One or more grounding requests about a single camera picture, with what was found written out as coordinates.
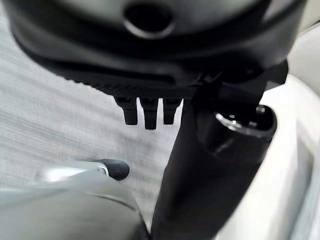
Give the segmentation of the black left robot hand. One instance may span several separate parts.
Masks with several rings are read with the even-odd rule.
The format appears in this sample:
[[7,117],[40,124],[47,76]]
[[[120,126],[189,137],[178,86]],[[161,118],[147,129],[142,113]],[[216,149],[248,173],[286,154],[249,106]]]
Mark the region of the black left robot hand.
[[210,240],[229,220],[277,130],[264,92],[285,83],[304,0],[5,0],[33,61],[114,98],[127,125],[171,125],[154,240]]

